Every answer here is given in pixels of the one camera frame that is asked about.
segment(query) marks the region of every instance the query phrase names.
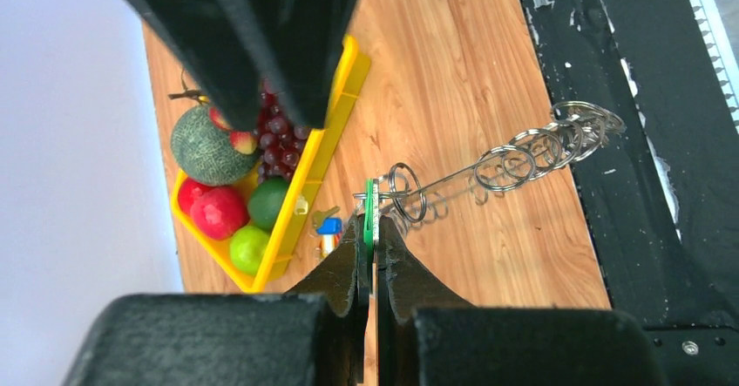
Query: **melon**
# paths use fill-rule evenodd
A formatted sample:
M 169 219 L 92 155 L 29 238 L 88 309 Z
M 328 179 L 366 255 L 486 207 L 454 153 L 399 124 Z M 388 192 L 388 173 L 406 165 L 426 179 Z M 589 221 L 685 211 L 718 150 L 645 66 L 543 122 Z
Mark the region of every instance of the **melon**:
M 191 179 L 207 186 L 225 186 L 244 178 L 259 154 L 237 152 L 228 132 L 216 127 L 208 116 L 210 105 L 185 112 L 174 125 L 170 145 L 174 160 Z

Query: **yellow plastic basket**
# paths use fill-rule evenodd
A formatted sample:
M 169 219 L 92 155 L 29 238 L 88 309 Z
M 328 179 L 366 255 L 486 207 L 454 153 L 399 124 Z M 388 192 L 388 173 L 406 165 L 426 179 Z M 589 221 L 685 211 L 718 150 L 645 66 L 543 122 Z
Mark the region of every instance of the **yellow plastic basket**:
M 359 97 L 359 91 L 362 89 L 369 69 L 370 58 L 359 51 L 353 37 L 346 36 L 343 39 L 342 58 L 334 74 L 326 128 L 320 131 L 314 130 L 308 137 L 256 276 L 242 273 L 231 263 L 228 253 L 230 239 L 212 240 L 208 238 L 195 227 L 190 217 L 180 210 L 177 192 L 187 176 L 181 170 L 178 173 L 170 195 L 170 206 L 174 217 L 182 222 L 244 292 L 261 292 L 268 281 L 285 273 L 293 250 L 295 250 L 295 244 L 308 218 L 308 210 L 318 194 L 323 175 L 329 167 L 336 144 L 342 136 L 344 126 L 349 120 L 349 115 Z M 234 187 L 244 199 L 248 199 L 257 186 L 256 180 L 255 168 L 247 177 L 234 184 Z

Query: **lime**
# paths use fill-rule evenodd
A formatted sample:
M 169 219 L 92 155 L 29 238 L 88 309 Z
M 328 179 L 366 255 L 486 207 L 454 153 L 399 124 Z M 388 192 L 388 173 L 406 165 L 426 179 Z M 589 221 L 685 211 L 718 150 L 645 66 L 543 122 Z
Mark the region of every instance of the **lime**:
M 269 234 L 252 224 L 236 231 L 229 248 L 234 267 L 243 273 L 256 275 L 268 243 Z
M 247 205 L 251 223 L 265 231 L 272 231 L 285 201 L 285 195 L 288 193 L 288 187 L 290 184 L 280 178 L 262 181 L 255 188 Z

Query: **red fruit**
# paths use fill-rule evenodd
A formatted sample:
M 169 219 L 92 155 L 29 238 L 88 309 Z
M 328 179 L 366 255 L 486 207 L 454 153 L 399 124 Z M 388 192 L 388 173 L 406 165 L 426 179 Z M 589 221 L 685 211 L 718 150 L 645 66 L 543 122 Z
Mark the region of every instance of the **red fruit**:
M 261 157 L 264 159 L 264 162 L 273 166 L 280 163 L 281 156 L 282 155 L 280 149 L 276 147 L 271 147 L 265 150 L 264 154 Z
M 285 173 L 287 173 L 288 171 L 290 171 L 290 167 L 284 164 L 278 163 L 278 164 L 274 164 L 273 166 L 269 168 L 269 175 L 275 176 L 275 177 L 277 176 L 284 177 Z
M 262 126 L 265 125 L 271 118 L 272 116 L 269 114 L 268 111 L 260 110 L 259 114 L 256 117 L 256 123 L 258 126 Z
M 231 130 L 231 126 L 228 125 L 228 122 L 223 118 L 218 109 L 216 109 L 212 105 L 208 109 L 208 117 L 211 119 L 215 127 L 221 129 L 222 131 Z
M 277 145 L 278 142 L 279 140 L 277 139 L 277 135 L 275 135 L 274 133 L 263 133 L 259 137 L 259 147 L 264 150 L 266 150 L 270 146 Z
M 182 181 L 180 190 L 177 192 L 177 204 L 180 206 L 180 210 L 189 215 L 190 208 L 193 207 L 193 203 L 199 199 L 200 196 L 214 188 L 215 187 L 206 186 L 205 184 L 187 177 Z
M 231 186 L 216 187 L 200 196 L 190 208 L 190 217 L 214 240 L 225 240 L 249 221 L 244 200 Z
M 278 104 L 273 104 L 269 106 L 269 113 L 272 115 L 272 117 L 277 116 L 282 113 L 282 108 Z
M 277 135 L 282 135 L 290 130 L 290 124 L 288 124 L 288 121 L 283 116 L 274 116 L 267 123 L 267 127 L 269 131 Z
M 296 126 L 295 129 L 293 129 L 293 133 L 296 138 L 305 140 L 310 136 L 310 128 L 306 126 Z
M 228 138 L 231 140 L 231 146 L 234 147 L 236 152 L 249 155 L 256 151 L 257 139 L 251 132 L 231 132 Z
M 263 92 L 261 94 L 261 108 L 267 109 L 271 105 L 275 105 L 275 102 L 277 101 L 274 94 L 270 94 L 268 92 Z
M 295 168 L 300 160 L 300 154 L 293 149 L 286 149 L 282 152 L 282 164 Z
M 293 139 L 295 137 L 293 136 L 292 132 L 287 131 L 282 135 L 277 135 L 277 138 L 280 140 L 280 144 L 282 144 L 283 147 L 288 147 L 293 142 Z
M 297 152 L 302 152 L 305 149 L 305 141 L 296 139 L 290 144 L 290 146 L 295 148 Z

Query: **wood grain surface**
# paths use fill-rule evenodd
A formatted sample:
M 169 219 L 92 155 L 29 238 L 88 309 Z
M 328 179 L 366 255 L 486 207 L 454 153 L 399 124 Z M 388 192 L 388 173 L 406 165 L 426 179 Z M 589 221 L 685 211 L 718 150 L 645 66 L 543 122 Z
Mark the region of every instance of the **wood grain surface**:
M 351 194 L 396 162 L 428 183 L 549 122 L 519 0 L 360 0 L 349 33 L 373 65 L 314 210 L 337 205 L 346 218 Z M 167 98 L 180 90 L 180 65 L 150 30 L 145 40 L 171 189 L 177 166 L 169 136 L 192 102 Z M 319 241 L 308 227 L 286 275 L 267 291 L 290 288 L 318 263 Z M 183 226 L 174 228 L 186 290 L 237 292 Z M 411 231 L 407 243 L 441 281 L 478 305 L 609 307 L 568 170 L 480 207 L 450 201 L 446 219 Z M 373 334 L 368 329 L 368 383 Z

